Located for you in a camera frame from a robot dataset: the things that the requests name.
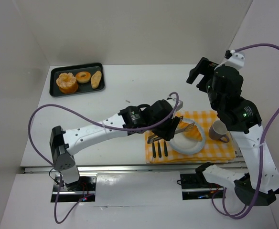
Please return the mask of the silver metal tongs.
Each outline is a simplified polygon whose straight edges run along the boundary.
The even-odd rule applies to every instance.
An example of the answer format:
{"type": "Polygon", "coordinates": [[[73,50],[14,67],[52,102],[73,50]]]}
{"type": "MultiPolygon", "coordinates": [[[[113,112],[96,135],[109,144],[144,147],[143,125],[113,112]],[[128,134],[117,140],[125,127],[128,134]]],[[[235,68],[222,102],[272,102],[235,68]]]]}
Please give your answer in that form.
{"type": "Polygon", "coordinates": [[[182,133],[182,132],[185,132],[185,131],[189,131],[191,130],[193,127],[195,126],[195,123],[190,123],[190,124],[187,124],[185,127],[183,128],[176,128],[175,130],[171,129],[171,130],[166,130],[166,131],[155,131],[153,132],[152,135],[150,135],[148,137],[148,140],[147,140],[147,144],[151,144],[155,141],[158,141],[158,140],[165,140],[165,141],[170,141],[171,139],[174,138],[174,136],[176,134],[179,134],[179,133],[182,133]]]}

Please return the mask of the striped triangular bread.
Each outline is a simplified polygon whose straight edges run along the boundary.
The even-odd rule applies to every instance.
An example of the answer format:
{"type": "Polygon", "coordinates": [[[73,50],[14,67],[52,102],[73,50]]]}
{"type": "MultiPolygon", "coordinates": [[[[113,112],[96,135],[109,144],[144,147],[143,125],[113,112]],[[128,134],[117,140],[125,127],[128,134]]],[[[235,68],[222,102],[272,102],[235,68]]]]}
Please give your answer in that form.
{"type": "Polygon", "coordinates": [[[191,140],[194,140],[197,142],[201,142],[203,140],[198,127],[194,123],[190,124],[190,123],[181,121],[178,124],[178,128],[184,129],[184,131],[182,133],[188,139],[191,139],[191,140]]]}

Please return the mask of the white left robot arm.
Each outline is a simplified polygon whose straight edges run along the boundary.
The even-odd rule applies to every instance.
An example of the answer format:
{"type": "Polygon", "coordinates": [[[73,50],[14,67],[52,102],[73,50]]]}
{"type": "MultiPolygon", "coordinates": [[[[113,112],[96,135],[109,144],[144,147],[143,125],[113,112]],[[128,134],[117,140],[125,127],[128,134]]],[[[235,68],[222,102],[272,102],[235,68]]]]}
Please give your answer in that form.
{"type": "Polygon", "coordinates": [[[153,105],[128,106],[118,114],[97,125],[64,130],[52,129],[50,149],[54,168],[61,173],[69,190],[75,190],[84,180],[80,178],[74,155],[98,143],[132,134],[153,132],[166,141],[174,137],[180,118],[175,115],[183,107],[181,100],[168,98],[153,105]]]}

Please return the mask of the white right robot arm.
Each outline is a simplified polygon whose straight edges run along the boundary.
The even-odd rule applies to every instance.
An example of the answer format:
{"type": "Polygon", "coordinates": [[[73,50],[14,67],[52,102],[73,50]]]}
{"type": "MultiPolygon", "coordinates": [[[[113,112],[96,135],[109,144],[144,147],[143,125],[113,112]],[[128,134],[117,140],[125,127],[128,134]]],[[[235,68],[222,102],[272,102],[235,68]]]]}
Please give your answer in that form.
{"type": "Polygon", "coordinates": [[[268,206],[279,194],[279,172],[267,144],[262,139],[263,125],[255,104],[241,97],[243,77],[236,67],[218,65],[203,57],[190,70],[187,83],[203,75],[197,88],[208,94],[211,108],[226,125],[240,149],[248,173],[236,173],[205,163],[196,169],[201,180],[233,189],[239,200],[250,206],[268,206]]]}

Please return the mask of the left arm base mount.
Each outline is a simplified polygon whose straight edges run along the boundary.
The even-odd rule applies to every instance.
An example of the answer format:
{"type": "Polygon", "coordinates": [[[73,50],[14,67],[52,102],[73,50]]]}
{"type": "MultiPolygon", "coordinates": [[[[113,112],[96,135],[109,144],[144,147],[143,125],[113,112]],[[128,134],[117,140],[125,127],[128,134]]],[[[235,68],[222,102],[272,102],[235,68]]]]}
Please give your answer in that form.
{"type": "Polygon", "coordinates": [[[64,180],[60,185],[60,176],[53,168],[48,172],[48,176],[53,180],[52,203],[55,202],[59,188],[58,203],[73,203],[78,200],[81,200],[81,202],[95,202],[97,173],[81,174],[80,181],[72,187],[68,187],[64,180]]]}

